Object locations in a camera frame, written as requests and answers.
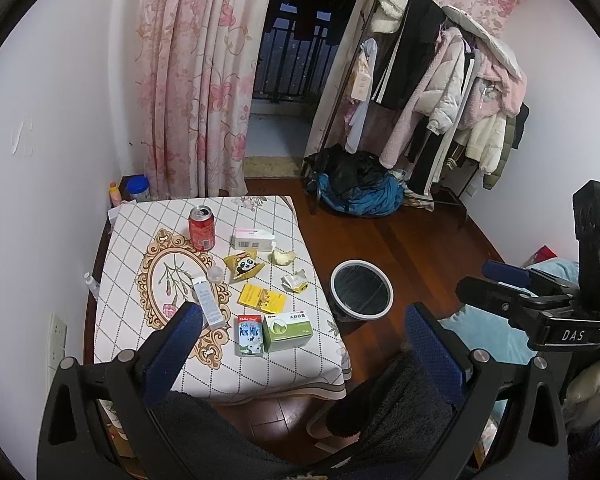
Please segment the blue milk carton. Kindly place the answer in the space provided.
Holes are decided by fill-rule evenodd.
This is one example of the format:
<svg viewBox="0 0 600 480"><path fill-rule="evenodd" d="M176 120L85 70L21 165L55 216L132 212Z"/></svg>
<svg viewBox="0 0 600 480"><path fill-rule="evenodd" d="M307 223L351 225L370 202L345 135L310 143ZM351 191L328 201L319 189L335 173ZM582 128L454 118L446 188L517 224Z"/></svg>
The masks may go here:
<svg viewBox="0 0 600 480"><path fill-rule="evenodd" d="M261 315L238 315L236 322L237 353L260 356L264 350Z"/></svg>

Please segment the yellow box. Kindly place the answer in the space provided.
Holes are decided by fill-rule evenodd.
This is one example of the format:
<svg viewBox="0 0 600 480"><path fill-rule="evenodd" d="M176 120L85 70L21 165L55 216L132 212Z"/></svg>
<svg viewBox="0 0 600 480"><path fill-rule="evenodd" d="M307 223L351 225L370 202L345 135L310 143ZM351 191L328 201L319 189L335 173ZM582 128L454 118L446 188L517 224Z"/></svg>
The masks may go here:
<svg viewBox="0 0 600 480"><path fill-rule="evenodd" d="M253 284L245 284L237 300L238 304L266 314L282 313L286 296Z"/></svg>

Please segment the green white box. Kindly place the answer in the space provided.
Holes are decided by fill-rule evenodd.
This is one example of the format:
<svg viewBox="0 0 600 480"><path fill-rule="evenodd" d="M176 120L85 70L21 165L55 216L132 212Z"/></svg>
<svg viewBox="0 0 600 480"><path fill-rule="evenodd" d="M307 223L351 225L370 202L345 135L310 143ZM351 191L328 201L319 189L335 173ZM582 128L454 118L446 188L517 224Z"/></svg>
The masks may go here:
<svg viewBox="0 0 600 480"><path fill-rule="evenodd" d="M313 327L304 311L268 314L263 318L266 352L302 347L313 336Z"/></svg>

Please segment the yellow panda snack bag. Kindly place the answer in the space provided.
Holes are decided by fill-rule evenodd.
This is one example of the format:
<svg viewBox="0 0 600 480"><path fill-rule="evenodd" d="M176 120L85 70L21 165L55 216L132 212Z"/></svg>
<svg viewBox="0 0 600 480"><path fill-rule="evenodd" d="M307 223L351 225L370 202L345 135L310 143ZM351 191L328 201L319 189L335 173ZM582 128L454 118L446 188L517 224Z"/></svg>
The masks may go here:
<svg viewBox="0 0 600 480"><path fill-rule="evenodd" d="M230 271L230 282L238 283L254 278L265 267L265 263L258 259L255 249L247 249L237 254L228 255L223 259Z"/></svg>

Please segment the white paper wrapper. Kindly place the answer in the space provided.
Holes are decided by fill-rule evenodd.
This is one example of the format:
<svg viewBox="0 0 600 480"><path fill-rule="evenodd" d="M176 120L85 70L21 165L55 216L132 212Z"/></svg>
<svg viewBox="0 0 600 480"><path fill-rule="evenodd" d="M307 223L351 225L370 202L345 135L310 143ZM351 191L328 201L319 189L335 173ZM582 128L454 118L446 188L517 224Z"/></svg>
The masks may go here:
<svg viewBox="0 0 600 480"><path fill-rule="evenodd" d="M288 292L300 294L300 292L303 292L309 286L309 280L306 277L306 271L301 269L294 274L284 275L282 277L282 285L284 289L288 290Z"/></svg>

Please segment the yellow lemon peel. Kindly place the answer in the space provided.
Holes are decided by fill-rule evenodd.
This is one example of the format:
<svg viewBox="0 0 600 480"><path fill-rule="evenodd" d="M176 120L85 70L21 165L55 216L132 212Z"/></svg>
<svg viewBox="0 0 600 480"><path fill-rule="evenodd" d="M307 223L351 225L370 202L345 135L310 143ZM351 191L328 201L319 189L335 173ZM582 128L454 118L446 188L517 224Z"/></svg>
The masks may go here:
<svg viewBox="0 0 600 480"><path fill-rule="evenodd" d="M276 266L289 266L295 258L297 258L295 252L286 252L286 250L278 248L273 249L270 253L270 261Z"/></svg>

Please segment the light blue bedding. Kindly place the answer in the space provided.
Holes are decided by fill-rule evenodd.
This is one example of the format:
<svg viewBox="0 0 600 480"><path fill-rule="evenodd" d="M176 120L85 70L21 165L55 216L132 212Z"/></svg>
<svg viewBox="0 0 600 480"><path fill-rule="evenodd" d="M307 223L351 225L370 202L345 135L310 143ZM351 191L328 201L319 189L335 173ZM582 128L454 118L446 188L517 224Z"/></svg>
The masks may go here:
<svg viewBox="0 0 600 480"><path fill-rule="evenodd" d="M579 283L579 263L563 258L551 258L533 263L528 270L539 270L573 284ZM510 327L505 318L465 304L439 323L452 330L469 350L483 349L498 362L527 364L536 352L528 348L528 336Z"/></svg>

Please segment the clear plastic cap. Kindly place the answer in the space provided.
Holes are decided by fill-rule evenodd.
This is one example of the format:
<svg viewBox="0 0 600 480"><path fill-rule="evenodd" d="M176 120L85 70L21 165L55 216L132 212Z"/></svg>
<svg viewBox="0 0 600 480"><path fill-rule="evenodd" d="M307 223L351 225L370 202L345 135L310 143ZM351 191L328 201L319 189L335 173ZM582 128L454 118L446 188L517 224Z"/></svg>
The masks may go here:
<svg viewBox="0 0 600 480"><path fill-rule="evenodd" d="M224 270L219 266L212 266L207 271L208 281L212 284L220 284L224 278Z"/></svg>

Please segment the white patterned tablecloth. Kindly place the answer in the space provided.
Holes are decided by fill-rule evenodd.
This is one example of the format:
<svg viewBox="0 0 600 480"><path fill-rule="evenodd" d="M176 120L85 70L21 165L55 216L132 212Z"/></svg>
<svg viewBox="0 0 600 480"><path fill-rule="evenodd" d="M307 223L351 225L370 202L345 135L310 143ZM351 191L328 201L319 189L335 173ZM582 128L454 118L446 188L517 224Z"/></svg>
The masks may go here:
<svg viewBox="0 0 600 480"><path fill-rule="evenodd" d="M214 403L338 400L349 355L288 196L125 203L99 282L94 360L136 350L208 290L176 391Z"/></svg>

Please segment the red soda can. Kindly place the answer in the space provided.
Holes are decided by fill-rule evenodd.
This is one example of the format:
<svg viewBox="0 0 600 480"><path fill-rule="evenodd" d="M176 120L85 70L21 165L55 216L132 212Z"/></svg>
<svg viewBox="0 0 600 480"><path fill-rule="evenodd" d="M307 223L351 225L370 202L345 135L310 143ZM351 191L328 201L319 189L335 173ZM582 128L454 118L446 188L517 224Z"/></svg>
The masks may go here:
<svg viewBox="0 0 600 480"><path fill-rule="evenodd" d="M215 245L214 214L208 206L193 206L188 217L190 244L198 252L208 252Z"/></svg>

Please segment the blue black clothes pile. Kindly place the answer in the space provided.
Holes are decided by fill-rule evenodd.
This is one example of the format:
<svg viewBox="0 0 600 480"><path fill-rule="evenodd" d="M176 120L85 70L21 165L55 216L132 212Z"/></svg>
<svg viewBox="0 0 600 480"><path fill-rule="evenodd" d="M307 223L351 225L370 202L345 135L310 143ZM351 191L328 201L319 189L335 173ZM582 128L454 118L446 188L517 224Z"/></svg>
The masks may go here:
<svg viewBox="0 0 600 480"><path fill-rule="evenodd" d="M303 159L301 177L312 208L358 218L385 217L403 204L404 189L376 155L347 152L340 144Z"/></svg>

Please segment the small orange bottle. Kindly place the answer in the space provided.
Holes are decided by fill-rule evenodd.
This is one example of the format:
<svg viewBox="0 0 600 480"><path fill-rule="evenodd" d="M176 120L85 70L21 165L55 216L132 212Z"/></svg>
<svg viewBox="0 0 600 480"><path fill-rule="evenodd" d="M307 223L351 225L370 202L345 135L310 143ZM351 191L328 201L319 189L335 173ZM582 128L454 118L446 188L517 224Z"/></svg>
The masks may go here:
<svg viewBox="0 0 600 480"><path fill-rule="evenodd" d="M117 207L122 204L122 195L114 182L111 182L109 185L109 197L112 206Z"/></svg>

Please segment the blue lid jar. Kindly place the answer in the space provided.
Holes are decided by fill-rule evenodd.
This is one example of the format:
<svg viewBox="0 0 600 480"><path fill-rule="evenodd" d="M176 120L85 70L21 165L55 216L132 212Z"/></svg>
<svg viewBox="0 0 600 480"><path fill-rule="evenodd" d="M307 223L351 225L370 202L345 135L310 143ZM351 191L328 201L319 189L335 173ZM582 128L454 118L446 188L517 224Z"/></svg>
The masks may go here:
<svg viewBox="0 0 600 480"><path fill-rule="evenodd" d="M151 200L148 177L138 174L129 178L125 191L129 194L131 200L138 202L149 202Z"/></svg>

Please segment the clothes rack with coats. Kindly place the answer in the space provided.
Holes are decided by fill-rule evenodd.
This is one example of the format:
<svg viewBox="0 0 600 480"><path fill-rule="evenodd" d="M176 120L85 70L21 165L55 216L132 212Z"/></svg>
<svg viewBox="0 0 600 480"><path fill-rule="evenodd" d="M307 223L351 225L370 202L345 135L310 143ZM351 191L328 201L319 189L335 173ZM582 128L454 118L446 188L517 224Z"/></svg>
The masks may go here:
<svg viewBox="0 0 600 480"><path fill-rule="evenodd" d="M507 44L434 0L370 0L352 44L310 155L334 144L370 152L404 189L402 206L426 210L455 164L498 180L527 90Z"/></svg>

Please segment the white wall socket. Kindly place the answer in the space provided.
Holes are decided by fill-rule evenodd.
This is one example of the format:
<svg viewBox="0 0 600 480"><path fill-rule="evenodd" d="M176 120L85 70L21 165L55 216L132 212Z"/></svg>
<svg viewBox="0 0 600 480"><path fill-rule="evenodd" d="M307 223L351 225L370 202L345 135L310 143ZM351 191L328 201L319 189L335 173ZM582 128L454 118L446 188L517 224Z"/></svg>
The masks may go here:
<svg viewBox="0 0 600 480"><path fill-rule="evenodd" d="M53 313L50 317L50 330L47 338L47 387L53 382L60 362L65 359L67 325Z"/></svg>

